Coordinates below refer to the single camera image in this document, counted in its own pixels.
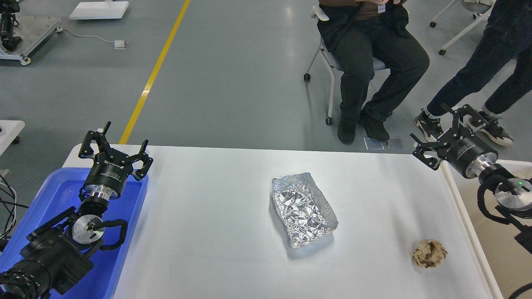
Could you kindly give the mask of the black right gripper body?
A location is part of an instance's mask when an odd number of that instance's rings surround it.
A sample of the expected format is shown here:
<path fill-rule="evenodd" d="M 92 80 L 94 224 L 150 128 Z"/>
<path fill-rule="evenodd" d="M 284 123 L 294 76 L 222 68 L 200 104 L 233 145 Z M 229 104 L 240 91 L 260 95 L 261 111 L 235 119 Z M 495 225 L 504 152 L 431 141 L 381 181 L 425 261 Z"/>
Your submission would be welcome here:
<path fill-rule="evenodd" d="M 446 158 L 448 163 L 467 179 L 478 177 L 497 159 L 498 152 L 476 135 L 453 142 L 447 150 Z"/>

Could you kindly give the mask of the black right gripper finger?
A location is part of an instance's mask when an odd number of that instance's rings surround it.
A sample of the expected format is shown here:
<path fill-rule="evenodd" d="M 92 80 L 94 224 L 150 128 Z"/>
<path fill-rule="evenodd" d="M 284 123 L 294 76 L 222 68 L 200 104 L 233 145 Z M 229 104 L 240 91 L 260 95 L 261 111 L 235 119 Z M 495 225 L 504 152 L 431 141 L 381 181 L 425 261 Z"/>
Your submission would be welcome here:
<path fill-rule="evenodd" d="M 449 133 L 451 137 L 469 137 L 490 124 L 469 104 L 454 108 L 441 104 L 441 107 L 453 116 L 451 128 L 445 133 Z"/>
<path fill-rule="evenodd" d="M 438 170 L 443 161 L 449 161 L 450 148 L 453 143 L 453 136 L 445 133 L 434 142 L 422 142 L 415 134 L 410 134 L 414 139 L 414 155 L 423 164 L 433 170 Z"/>

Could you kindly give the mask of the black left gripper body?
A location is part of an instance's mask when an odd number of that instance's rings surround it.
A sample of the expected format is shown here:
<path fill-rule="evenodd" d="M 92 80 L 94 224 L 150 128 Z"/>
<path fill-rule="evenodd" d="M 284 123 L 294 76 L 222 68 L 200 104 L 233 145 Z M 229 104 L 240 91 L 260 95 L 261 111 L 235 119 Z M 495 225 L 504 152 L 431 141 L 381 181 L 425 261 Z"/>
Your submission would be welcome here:
<path fill-rule="evenodd" d="M 125 159 L 122 154 L 118 155 L 116 161 L 114 157 L 115 155 L 109 158 L 104 152 L 95 155 L 94 164 L 85 180 L 85 192 L 104 191 L 108 194 L 105 199 L 121 197 L 127 178 L 133 172 L 133 166 L 118 164 Z"/>

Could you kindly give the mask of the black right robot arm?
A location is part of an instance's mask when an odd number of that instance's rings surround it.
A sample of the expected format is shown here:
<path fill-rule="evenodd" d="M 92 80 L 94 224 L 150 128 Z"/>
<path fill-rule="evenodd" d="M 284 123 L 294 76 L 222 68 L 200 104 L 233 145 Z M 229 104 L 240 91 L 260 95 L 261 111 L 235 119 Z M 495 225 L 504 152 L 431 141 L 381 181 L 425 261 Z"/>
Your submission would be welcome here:
<path fill-rule="evenodd" d="M 480 212 L 496 223 L 515 226 L 519 230 L 515 240 L 531 251 L 531 227 L 519 221 L 531 218 L 531 179 L 514 176 L 498 164 L 498 152 L 464 126 L 467 115 L 477 120 L 481 128 L 488 126 L 477 110 L 469 105 L 443 108 L 453 115 L 452 127 L 434 142 L 423 142 L 411 134 L 416 142 L 413 155 L 433 170 L 445 161 L 464 178 L 477 178 Z"/>

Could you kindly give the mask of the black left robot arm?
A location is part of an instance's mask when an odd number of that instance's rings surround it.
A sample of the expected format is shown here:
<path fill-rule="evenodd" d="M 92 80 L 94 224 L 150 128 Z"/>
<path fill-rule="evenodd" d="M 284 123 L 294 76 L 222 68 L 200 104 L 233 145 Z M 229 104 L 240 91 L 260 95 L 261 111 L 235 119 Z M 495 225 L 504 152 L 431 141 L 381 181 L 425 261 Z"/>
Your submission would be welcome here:
<path fill-rule="evenodd" d="M 94 267 L 98 250 L 119 248 L 127 238 L 128 221 L 104 220 L 109 202 L 118 199 L 127 178 L 146 178 L 153 159 L 145 140 L 137 154 L 112 148 L 102 131 L 88 131 L 79 157 L 93 165 L 79 190 L 80 205 L 69 207 L 28 234 L 22 259 L 1 274 L 2 299 L 49 299 L 51 291 L 65 294 Z"/>

